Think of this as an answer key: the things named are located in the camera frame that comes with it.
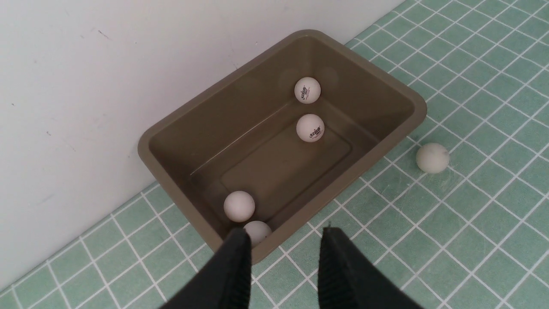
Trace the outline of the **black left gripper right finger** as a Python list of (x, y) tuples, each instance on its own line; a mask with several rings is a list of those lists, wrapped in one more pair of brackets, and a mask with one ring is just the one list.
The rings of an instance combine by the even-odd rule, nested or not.
[(321, 309), (420, 309), (339, 227), (323, 229), (318, 264)]

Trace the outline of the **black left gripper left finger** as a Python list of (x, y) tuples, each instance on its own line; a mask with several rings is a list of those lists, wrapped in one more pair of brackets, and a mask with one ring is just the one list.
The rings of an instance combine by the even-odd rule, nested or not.
[(163, 309), (247, 309), (251, 294), (251, 239), (233, 229), (206, 265)]

